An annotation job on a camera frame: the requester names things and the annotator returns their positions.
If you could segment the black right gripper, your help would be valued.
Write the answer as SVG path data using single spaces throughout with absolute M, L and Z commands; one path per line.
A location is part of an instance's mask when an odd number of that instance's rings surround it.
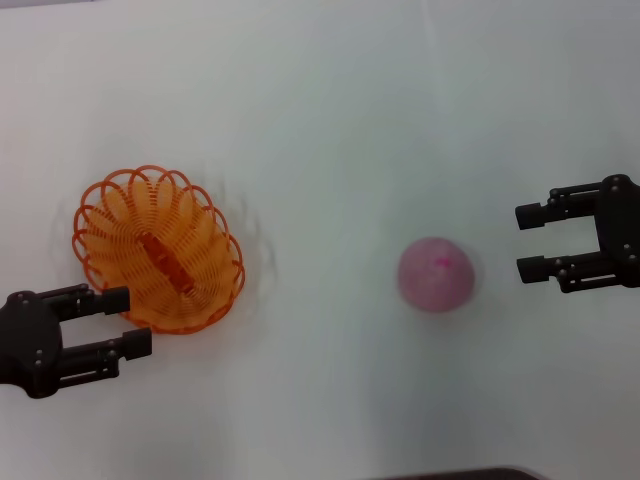
M 639 287 L 639 186 L 614 174 L 602 182 L 549 191 L 547 202 L 515 208 L 520 230 L 594 217 L 600 252 L 517 260 L 524 284 L 555 278 L 563 293 L 617 286 Z

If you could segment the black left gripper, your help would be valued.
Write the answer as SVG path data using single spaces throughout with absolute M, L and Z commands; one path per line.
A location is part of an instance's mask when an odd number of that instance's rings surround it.
M 88 284 L 42 293 L 20 291 L 1 308 L 1 383 L 33 399 L 119 376 L 119 361 L 149 356 L 152 332 L 131 330 L 121 337 L 62 350 L 60 319 L 130 310 L 126 286 L 96 293 Z

